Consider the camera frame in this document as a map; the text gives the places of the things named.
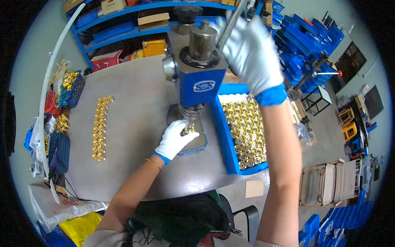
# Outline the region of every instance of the gold bracelet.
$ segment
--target gold bracelet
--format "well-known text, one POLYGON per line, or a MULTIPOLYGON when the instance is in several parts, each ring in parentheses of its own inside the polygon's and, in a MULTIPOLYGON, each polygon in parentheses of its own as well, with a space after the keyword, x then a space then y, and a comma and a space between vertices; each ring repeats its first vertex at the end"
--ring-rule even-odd
POLYGON ((152 160, 150 160, 150 159, 148 159, 148 158, 145 159, 145 160, 151 162, 151 163, 154 164, 154 165, 156 165, 156 166, 159 168, 159 170, 160 170, 161 172, 163 172, 162 168, 160 168, 160 166, 158 166, 157 163, 153 162, 152 160))

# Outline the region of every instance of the black chair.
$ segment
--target black chair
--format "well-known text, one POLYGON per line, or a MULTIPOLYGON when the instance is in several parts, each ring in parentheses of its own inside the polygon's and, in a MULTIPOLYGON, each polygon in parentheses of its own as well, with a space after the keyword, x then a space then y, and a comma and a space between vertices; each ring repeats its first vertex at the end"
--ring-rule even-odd
POLYGON ((241 212, 244 212, 246 214, 248 242, 250 242, 251 245, 254 245, 256 240, 256 234, 258 233, 258 226, 259 226, 258 209, 254 205, 251 205, 233 213, 229 201, 226 199, 226 197, 224 197, 222 194, 219 194, 219 197, 221 199, 222 208, 225 211, 226 215, 228 216, 230 227, 235 228, 235 221, 233 218, 236 214, 241 212))

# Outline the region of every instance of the threaded bolt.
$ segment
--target threaded bolt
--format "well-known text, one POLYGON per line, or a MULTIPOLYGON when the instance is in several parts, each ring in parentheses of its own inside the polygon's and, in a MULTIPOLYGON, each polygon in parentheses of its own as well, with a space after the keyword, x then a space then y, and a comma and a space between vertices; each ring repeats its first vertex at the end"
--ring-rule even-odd
POLYGON ((201 30, 206 31, 209 28, 210 22, 208 20, 202 20, 201 21, 201 30))

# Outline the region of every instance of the white glove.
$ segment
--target white glove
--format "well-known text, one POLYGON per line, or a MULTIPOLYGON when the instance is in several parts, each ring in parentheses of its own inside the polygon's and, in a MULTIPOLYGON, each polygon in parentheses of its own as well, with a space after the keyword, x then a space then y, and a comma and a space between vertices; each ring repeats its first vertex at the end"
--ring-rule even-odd
POLYGON ((181 131, 188 125, 187 120, 177 120, 172 122, 165 130, 162 136, 162 141, 159 147, 155 149, 155 154, 159 154, 166 164, 174 159, 174 157, 183 149, 188 143, 199 136, 198 132, 192 132, 185 136, 181 136, 181 131))
MULTIPOLYGON (((227 11, 226 16, 229 20, 231 11, 227 11)), ((217 30, 217 38, 221 37, 225 25, 223 19, 218 19, 217 25, 210 25, 217 30)), ((284 76, 282 75, 276 45, 258 16, 254 17, 249 23, 239 17, 222 54, 232 72, 247 84, 254 96, 267 89, 277 87, 278 90, 271 90, 270 92, 281 95, 280 97, 275 96, 274 101, 273 96, 270 95, 269 105, 282 103, 286 99, 286 94, 284 97, 285 87, 282 85, 284 76)))

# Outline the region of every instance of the beige sweater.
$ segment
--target beige sweater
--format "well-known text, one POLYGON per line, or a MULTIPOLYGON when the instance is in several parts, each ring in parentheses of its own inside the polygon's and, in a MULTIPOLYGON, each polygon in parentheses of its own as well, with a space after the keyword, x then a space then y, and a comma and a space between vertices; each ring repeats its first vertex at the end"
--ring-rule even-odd
MULTIPOLYGON (((116 232, 111 230, 99 230, 95 231, 89 237, 85 239, 84 247, 121 247, 125 241, 127 233, 116 232)), ((239 237, 236 234, 231 233, 229 238, 226 240, 220 240, 213 238, 215 247, 252 247, 248 241, 244 238, 239 237)), ((170 245, 166 240, 155 239, 152 235, 148 236, 148 232, 137 231, 133 235, 133 247, 145 246, 145 247, 168 247, 170 245)), ((265 243, 256 241, 254 247, 281 247, 272 243, 265 243)))

